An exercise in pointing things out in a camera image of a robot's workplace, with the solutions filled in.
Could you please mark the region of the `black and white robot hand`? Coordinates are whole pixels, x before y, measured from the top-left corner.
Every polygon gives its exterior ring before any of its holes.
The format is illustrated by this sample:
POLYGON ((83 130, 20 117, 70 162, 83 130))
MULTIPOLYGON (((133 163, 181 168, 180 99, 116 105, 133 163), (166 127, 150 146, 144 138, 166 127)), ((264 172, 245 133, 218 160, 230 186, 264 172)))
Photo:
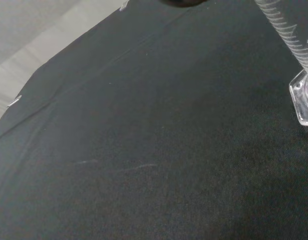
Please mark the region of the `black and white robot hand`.
POLYGON ((207 0, 159 0, 161 3, 175 8, 190 8, 200 5, 207 0))

